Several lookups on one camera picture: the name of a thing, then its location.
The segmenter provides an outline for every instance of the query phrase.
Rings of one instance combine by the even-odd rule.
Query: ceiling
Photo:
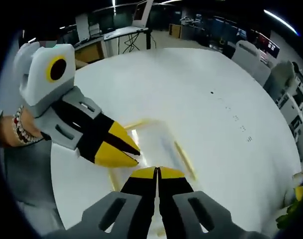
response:
[[[139,0],[115,0],[116,4],[134,3]],[[36,27],[36,22],[46,23],[46,26],[62,26],[75,22],[75,15],[83,12],[91,12],[95,9],[112,6],[112,0],[83,0],[82,4],[66,5],[56,3],[47,5],[42,9],[24,6],[19,16],[26,27]],[[207,13],[222,15],[257,28],[261,32],[275,30],[299,53],[303,58],[303,3],[302,0],[294,0],[294,3],[283,0],[182,0],[171,4],[185,6],[193,9],[202,9]],[[267,9],[288,22],[300,36],[296,36],[276,20],[266,15]]]

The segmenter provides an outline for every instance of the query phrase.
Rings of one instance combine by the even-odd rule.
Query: gray gripper housing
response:
[[[80,109],[92,119],[101,113],[100,107],[91,99],[86,98],[76,86],[68,91],[61,100]],[[62,121],[52,107],[35,119],[35,125],[41,132],[49,135],[54,143],[71,150],[76,149],[77,143],[83,135]]]
[[[183,219],[186,239],[268,239],[234,224],[231,213],[202,191],[173,196]],[[46,235],[45,239],[127,239],[141,196],[111,192],[86,209],[82,221],[68,230]],[[114,223],[111,232],[105,230]],[[204,233],[203,225],[208,229]]]

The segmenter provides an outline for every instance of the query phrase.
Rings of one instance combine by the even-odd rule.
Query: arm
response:
[[[23,108],[21,115],[22,127],[34,137],[42,137],[41,132],[34,126],[34,118]],[[18,140],[14,129],[13,129],[13,117],[3,116],[0,114],[0,145],[18,147],[23,146],[23,144]]]
[[[75,65],[76,65],[76,69],[80,69],[84,66],[87,66],[88,63],[75,59]]]

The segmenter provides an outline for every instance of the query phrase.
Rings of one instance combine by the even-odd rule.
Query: human hand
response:
[[[42,137],[41,131],[34,124],[33,115],[25,107],[22,109],[21,123],[23,129],[25,129],[30,135],[37,138]]]

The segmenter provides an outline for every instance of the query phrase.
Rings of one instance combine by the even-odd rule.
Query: ceiling light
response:
[[[36,37],[33,38],[33,39],[31,39],[31,40],[29,40],[28,43],[31,43],[32,41],[35,41],[35,40],[36,40]]]
[[[166,4],[166,3],[170,3],[170,2],[174,2],[174,1],[182,1],[182,0],[169,0],[169,1],[161,2],[160,4]]]
[[[265,12],[267,15],[269,15],[269,16],[275,18],[275,19],[276,19],[277,21],[279,21],[281,24],[284,24],[284,25],[285,25],[286,27],[288,27],[291,31],[293,31],[297,36],[299,35],[299,34],[297,33],[297,31],[295,31],[295,29],[294,29],[291,25],[289,25],[287,22],[285,22],[283,19],[279,18],[278,16],[276,16],[275,14],[273,14],[273,13],[267,11],[267,10],[264,10],[264,12]]]

